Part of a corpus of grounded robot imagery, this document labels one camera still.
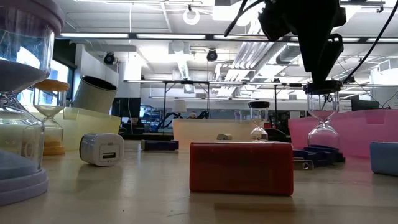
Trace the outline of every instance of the wooden table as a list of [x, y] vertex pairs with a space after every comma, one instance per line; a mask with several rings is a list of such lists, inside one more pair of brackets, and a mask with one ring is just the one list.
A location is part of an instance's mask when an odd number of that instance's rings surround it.
[[122, 163], [94, 167], [78, 152], [48, 156], [49, 191], [0, 208], [0, 223], [397, 223], [398, 178], [369, 161], [294, 174], [291, 197], [191, 194], [189, 154], [130, 142]]

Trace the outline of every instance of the yellow translucent bin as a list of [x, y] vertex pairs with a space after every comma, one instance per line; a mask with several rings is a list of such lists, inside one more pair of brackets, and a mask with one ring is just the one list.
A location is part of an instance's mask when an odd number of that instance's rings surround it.
[[[42, 115], [33, 107], [27, 107], [36, 118]], [[117, 134], [120, 117], [112, 116], [81, 108], [65, 108], [55, 116], [55, 120], [63, 127], [63, 145], [66, 151], [79, 150], [80, 140], [87, 133]]]

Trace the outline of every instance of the black cable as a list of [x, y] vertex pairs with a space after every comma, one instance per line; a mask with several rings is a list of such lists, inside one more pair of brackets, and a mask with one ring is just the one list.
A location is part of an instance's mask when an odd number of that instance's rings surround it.
[[392, 20], [392, 18], [394, 17], [396, 10], [398, 8], [398, 0], [396, 1], [396, 5], [394, 6], [394, 8], [391, 11], [390, 16], [388, 17], [386, 23], [384, 24], [383, 28], [380, 30], [379, 35], [377, 36], [376, 40], [373, 42], [371, 48], [369, 49], [369, 51], [366, 53], [365, 57], [363, 57], [362, 61], [360, 61], [360, 63], [354, 68], [354, 70], [344, 79], [343, 83], [346, 83], [349, 78], [351, 76], [353, 76], [353, 74], [360, 68], [360, 66], [365, 62], [365, 60], [369, 57], [369, 55], [372, 53], [373, 49], [375, 48], [376, 44], [379, 42], [379, 39], [381, 38], [381, 36], [383, 35], [384, 31], [387, 29], [387, 26], [390, 24], [390, 21]]
[[264, 2], [264, 0], [257, 0], [254, 3], [252, 3], [250, 6], [248, 6], [247, 8], [244, 9], [246, 3], [248, 2], [248, 0], [243, 0], [241, 7], [239, 8], [238, 14], [236, 15], [235, 19], [230, 23], [230, 25], [228, 26], [228, 28], [225, 30], [224, 33], [224, 37], [228, 36], [229, 33], [232, 31], [232, 29], [234, 28], [234, 26], [236, 25], [236, 23], [238, 22], [238, 19], [245, 14], [248, 10], [250, 10], [251, 8], [253, 8], [254, 6], [257, 6], [258, 4]]
[[[338, 60], [337, 60], [337, 63], [338, 63], [338, 64], [342, 67], [342, 69], [344, 69], [344, 71], [348, 74], [347, 70], [340, 64], [340, 62], [339, 62]], [[361, 84], [359, 84], [357, 81], [355, 81], [355, 82], [356, 82], [356, 84], [359, 85], [359, 87], [361, 87], [361, 89], [362, 89], [363, 91], [365, 91], [366, 94], [368, 94], [368, 95], [371, 97], [372, 100], [378, 102], [375, 98], [373, 98], [373, 96], [372, 96], [367, 90], [365, 90], [365, 89], [361, 86]], [[383, 108], [384, 108], [384, 105], [381, 105], [380, 102], [378, 102], [378, 103], [379, 103], [379, 105], [381, 106], [381, 109], [383, 109]]]
[[389, 98], [389, 99], [381, 106], [381, 108], [384, 108], [384, 105], [386, 105], [386, 103], [387, 103], [388, 101], [392, 100], [393, 97], [397, 95], [397, 93], [398, 93], [398, 91], [396, 91], [396, 92], [393, 94], [393, 96], [392, 96], [391, 98]]

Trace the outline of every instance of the blue block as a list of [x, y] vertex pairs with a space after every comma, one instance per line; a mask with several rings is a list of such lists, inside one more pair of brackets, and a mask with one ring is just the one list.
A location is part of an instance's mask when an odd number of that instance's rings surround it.
[[375, 174], [398, 176], [398, 143], [371, 142], [371, 169]]

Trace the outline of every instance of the cylindrical container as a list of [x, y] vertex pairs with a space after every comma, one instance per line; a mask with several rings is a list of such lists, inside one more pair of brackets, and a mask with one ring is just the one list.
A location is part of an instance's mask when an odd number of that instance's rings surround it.
[[16, 94], [46, 79], [63, 13], [52, 0], [0, 1], [0, 206], [47, 190], [44, 125]]
[[250, 133], [251, 140], [255, 142], [263, 142], [268, 140], [268, 134], [264, 129], [264, 122], [268, 120], [269, 102], [266, 101], [252, 101], [249, 102], [250, 118], [256, 125]]
[[308, 112], [318, 120], [318, 125], [308, 134], [308, 146], [328, 146], [339, 148], [339, 135], [330, 125], [332, 116], [339, 111], [339, 97], [341, 82], [325, 81], [323, 89], [311, 89], [306, 85], [308, 98]]
[[81, 78], [73, 107], [109, 114], [117, 88], [111, 83], [85, 76]]
[[57, 80], [44, 80], [34, 85], [34, 107], [44, 115], [44, 156], [61, 155], [63, 128], [54, 116], [65, 107], [69, 84]]

